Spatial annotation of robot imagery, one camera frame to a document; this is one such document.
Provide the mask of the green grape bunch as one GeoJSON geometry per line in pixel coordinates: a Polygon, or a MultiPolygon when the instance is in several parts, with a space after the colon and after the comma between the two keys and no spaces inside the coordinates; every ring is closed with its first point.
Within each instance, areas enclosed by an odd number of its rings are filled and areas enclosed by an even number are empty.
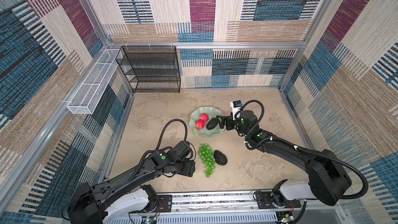
{"type": "Polygon", "coordinates": [[[212,148],[208,144],[202,144],[199,149],[199,156],[202,160],[202,163],[205,165],[205,175],[207,178],[211,177],[216,168],[215,166],[215,158],[212,151],[212,148]]]}

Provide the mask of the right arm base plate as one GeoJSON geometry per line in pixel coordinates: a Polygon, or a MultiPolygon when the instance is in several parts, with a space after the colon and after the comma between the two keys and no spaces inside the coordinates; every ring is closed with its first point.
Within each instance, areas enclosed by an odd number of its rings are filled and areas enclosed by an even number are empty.
{"type": "Polygon", "coordinates": [[[259,209],[301,208],[299,200],[287,200],[282,194],[272,191],[255,191],[253,198],[259,209]]]}

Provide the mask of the mint green scalloped fruit bowl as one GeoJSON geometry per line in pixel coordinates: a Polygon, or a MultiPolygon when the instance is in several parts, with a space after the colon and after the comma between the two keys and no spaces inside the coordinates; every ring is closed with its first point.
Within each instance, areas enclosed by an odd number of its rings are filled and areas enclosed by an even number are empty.
{"type": "Polygon", "coordinates": [[[212,130],[208,130],[206,128],[206,125],[210,122],[210,120],[212,118],[216,118],[217,115],[221,116],[222,111],[211,106],[200,107],[190,115],[189,127],[193,129],[197,136],[204,136],[208,139],[212,139],[216,135],[221,135],[224,132],[224,129],[221,129],[219,124],[216,124],[216,127],[212,130]],[[209,121],[205,123],[202,129],[198,129],[196,127],[196,122],[200,120],[200,114],[207,114],[209,116],[209,121]]]}

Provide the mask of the dark avocado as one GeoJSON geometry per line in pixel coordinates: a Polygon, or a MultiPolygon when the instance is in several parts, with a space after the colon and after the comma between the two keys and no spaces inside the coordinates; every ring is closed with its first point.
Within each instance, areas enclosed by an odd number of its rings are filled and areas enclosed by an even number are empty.
{"type": "Polygon", "coordinates": [[[207,130],[213,130],[219,125],[217,118],[212,118],[206,125],[207,130]]]}
{"type": "Polygon", "coordinates": [[[220,166],[224,166],[228,162],[226,155],[220,152],[219,150],[214,151],[214,159],[215,162],[220,166]]]}

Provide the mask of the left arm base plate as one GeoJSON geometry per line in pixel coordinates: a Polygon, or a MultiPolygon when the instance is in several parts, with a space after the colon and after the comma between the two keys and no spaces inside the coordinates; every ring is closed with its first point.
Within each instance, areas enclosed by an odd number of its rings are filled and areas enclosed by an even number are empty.
{"type": "Polygon", "coordinates": [[[144,211],[146,213],[168,213],[171,212],[172,203],[172,195],[158,195],[156,198],[150,199],[144,211]]]}

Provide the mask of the red apple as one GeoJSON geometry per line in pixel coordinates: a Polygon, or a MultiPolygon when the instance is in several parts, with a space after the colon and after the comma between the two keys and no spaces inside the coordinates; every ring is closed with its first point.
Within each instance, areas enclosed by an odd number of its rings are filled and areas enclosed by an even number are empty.
{"type": "Polygon", "coordinates": [[[198,130],[202,130],[202,129],[205,128],[206,122],[205,122],[204,120],[202,120],[202,119],[199,119],[199,120],[195,123],[195,126],[196,126],[196,128],[197,128],[198,130]]]}
{"type": "Polygon", "coordinates": [[[200,119],[203,120],[204,122],[207,122],[209,120],[209,116],[206,113],[200,114],[200,119]]]}

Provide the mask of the aluminium front rail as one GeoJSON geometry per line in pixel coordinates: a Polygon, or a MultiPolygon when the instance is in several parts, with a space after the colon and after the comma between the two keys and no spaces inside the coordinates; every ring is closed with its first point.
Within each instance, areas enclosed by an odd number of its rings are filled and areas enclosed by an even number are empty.
{"type": "Polygon", "coordinates": [[[310,211],[334,211],[337,206],[327,206],[318,200],[300,199],[301,208],[259,209],[253,198],[253,190],[245,191],[209,191],[209,192],[175,192],[155,193],[154,190],[139,189],[118,199],[107,209],[110,216],[104,223],[123,217],[154,216],[159,214],[162,218],[194,216],[206,222],[224,222],[235,219],[242,222],[246,219],[265,219],[267,222],[277,219],[285,214],[292,213],[298,216],[303,207],[310,211]],[[144,208],[150,199],[158,195],[172,195],[173,203],[171,212],[146,213],[144,208]]]}

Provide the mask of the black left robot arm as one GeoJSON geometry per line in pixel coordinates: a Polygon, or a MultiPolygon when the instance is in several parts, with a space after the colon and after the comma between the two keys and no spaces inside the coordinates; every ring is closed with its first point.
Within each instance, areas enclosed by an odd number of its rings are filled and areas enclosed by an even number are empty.
{"type": "Polygon", "coordinates": [[[163,174],[192,177],[195,161],[188,156],[193,156],[195,152],[191,149],[187,137],[188,127],[183,120],[169,121],[162,129],[156,148],[145,151],[138,165],[102,183],[92,186],[88,183],[80,185],[72,200],[61,208],[62,218],[72,224],[99,224],[110,216],[110,211],[107,209],[111,204],[138,186],[163,174]],[[161,149],[166,128],[173,122],[183,124],[184,138],[175,147],[161,149]]]}

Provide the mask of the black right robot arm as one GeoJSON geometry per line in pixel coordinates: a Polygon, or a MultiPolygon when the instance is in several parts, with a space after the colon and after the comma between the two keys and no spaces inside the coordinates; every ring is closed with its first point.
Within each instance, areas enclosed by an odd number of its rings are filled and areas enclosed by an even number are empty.
{"type": "Polygon", "coordinates": [[[275,155],[307,173],[307,181],[280,182],[275,187],[279,196],[287,200],[319,200],[326,205],[334,206],[340,199],[358,199],[368,192],[369,183],[362,172],[338,159],[330,150],[317,151],[297,146],[261,129],[259,124],[264,116],[265,107],[260,101],[250,100],[245,104],[233,101],[231,108],[229,116],[216,117],[220,128],[235,130],[239,136],[244,137],[244,144],[248,150],[275,155]],[[253,102],[261,107],[259,117],[253,111],[245,109],[253,102]]]}

